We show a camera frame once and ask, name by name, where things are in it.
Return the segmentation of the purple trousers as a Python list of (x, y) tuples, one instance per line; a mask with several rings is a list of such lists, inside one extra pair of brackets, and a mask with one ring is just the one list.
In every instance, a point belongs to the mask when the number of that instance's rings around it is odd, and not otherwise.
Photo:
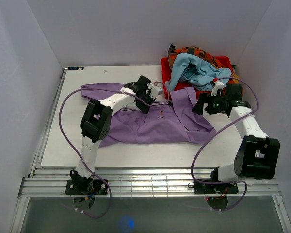
[(171, 102), (157, 102), (147, 114), (134, 105), (112, 116), (111, 129), (101, 147), (117, 143), (154, 144), (189, 142), (203, 144), (216, 132), (202, 116), (192, 112), (197, 103), (192, 87), (170, 92)]

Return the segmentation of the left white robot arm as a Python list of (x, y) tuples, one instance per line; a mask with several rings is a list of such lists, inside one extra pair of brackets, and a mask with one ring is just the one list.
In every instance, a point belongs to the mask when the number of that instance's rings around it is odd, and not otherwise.
[(90, 100), (80, 123), (81, 158), (77, 167), (70, 171), (70, 177), (83, 194), (88, 194), (93, 189), (92, 179), (97, 152), (102, 140), (110, 131), (112, 116), (133, 103), (142, 113), (148, 113), (157, 96), (163, 93), (163, 89), (147, 77), (140, 76), (138, 81), (128, 83), (112, 93), (102, 100)]

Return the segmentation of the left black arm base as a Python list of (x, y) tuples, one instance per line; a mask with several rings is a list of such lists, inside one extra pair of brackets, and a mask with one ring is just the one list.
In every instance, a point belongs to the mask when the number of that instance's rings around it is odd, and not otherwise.
[(65, 188), (66, 195), (106, 195), (108, 188), (102, 180), (91, 180), (85, 187), (79, 187), (68, 180)]

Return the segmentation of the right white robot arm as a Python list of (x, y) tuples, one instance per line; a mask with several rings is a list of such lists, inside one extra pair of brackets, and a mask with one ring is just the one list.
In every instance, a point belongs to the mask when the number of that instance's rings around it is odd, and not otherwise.
[(270, 180), (275, 175), (280, 143), (270, 138), (258, 125), (251, 105), (242, 100), (241, 84), (212, 81), (211, 93), (202, 93), (192, 112), (202, 114), (223, 113), (236, 126), (241, 137), (241, 144), (230, 165), (217, 167), (208, 180), (210, 189), (222, 192), (228, 182), (241, 179)]

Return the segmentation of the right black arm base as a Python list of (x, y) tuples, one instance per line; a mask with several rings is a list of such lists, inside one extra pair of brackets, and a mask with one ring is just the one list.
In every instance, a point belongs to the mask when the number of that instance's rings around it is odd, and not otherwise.
[(203, 184), (199, 182), (190, 182), (188, 188), (193, 189), (195, 194), (238, 194), (239, 190), (236, 184)]

